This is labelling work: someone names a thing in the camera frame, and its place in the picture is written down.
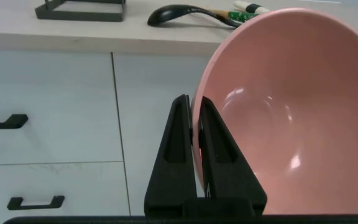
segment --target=drawer handle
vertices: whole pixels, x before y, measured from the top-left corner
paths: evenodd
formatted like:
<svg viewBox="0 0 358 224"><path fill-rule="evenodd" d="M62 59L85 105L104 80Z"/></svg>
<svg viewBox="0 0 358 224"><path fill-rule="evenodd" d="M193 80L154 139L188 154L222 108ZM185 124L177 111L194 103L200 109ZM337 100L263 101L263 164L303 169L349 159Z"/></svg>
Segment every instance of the drawer handle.
<svg viewBox="0 0 358 224"><path fill-rule="evenodd" d="M22 205L22 197L13 197L7 205L8 210L28 210L28 209L50 209L60 208L65 200L64 196L54 196L49 205Z"/></svg>
<svg viewBox="0 0 358 224"><path fill-rule="evenodd" d="M26 114L12 114L5 122L0 123L0 129L18 129L29 120Z"/></svg>

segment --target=black bar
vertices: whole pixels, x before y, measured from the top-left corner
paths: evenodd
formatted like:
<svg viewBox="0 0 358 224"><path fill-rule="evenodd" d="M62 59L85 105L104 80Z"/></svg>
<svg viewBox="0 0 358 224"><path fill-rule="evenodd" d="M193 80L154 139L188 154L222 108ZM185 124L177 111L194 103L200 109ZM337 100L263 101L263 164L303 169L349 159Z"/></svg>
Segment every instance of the black bar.
<svg viewBox="0 0 358 224"><path fill-rule="evenodd" d="M264 215L249 218L145 218L145 217L17 217L4 224L130 224L130 223L353 223L358 215Z"/></svg>
<svg viewBox="0 0 358 224"><path fill-rule="evenodd" d="M29 120L26 114L12 114L5 122L0 123L0 129L18 129Z"/></svg>
<svg viewBox="0 0 358 224"><path fill-rule="evenodd" d="M30 209L51 209L60 208L65 200L64 196L54 196L49 205L22 205L22 197L13 197L10 199L7 209L8 210L30 210Z"/></svg>

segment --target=black metal rack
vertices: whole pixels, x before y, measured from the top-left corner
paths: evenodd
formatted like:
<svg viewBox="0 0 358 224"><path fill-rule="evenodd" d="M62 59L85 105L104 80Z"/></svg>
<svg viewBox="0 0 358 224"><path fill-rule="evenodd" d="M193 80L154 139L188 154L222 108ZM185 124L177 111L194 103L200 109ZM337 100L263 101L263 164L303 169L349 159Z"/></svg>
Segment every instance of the black metal rack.
<svg viewBox="0 0 358 224"><path fill-rule="evenodd" d="M172 103L144 199L145 217L19 217L5 224L358 223L358 215L262 215L267 196L213 102L198 133L205 198L196 194L189 98Z"/></svg>
<svg viewBox="0 0 358 224"><path fill-rule="evenodd" d="M54 10L67 1L119 4L122 10L121 12L72 12ZM35 14L38 19L122 22L124 20L125 10L126 0L45 0L45 4L35 8Z"/></svg>

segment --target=white cabinet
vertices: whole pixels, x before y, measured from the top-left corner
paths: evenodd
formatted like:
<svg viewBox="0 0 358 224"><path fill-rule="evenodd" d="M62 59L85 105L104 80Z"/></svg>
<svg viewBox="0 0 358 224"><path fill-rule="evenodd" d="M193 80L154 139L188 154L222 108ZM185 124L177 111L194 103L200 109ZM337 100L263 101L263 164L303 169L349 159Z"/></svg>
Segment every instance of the white cabinet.
<svg viewBox="0 0 358 224"><path fill-rule="evenodd" d="M0 164L122 161L110 54L0 50Z"/></svg>
<svg viewBox="0 0 358 224"><path fill-rule="evenodd" d="M114 72L132 215L143 202L172 101L193 94L208 58L114 54Z"/></svg>
<svg viewBox="0 0 358 224"><path fill-rule="evenodd" d="M60 208L8 210L65 197ZM0 224L19 216L129 215L123 162L0 166Z"/></svg>

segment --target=cabinet door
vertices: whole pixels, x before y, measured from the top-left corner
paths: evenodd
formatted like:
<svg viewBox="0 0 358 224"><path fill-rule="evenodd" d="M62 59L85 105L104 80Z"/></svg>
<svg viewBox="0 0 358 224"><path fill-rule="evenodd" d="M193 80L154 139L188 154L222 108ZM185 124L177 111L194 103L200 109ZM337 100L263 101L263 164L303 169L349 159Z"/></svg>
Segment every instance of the cabinet door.
<svg viewBox="0 0 358 224"><path fill-rule="evenodd" d="M172 101L190 99L208 58L114 54L122 143L132 215L143 200Z"/></svg>
<svg viewBox="0 0 358 224"><path fill-rule="evenodd" d="M39 207L49 205L54 196L64 199L55 208ZM23 201L8 206L11 198ZM0 224L14 217L49 215L129 215L123 163L0 166Z"/></svg>
<svg viewBox="0 0 358 224"><path fill-rule="evenodd" d="M0 164L121 161L110 54L0 50Z"/></svg>

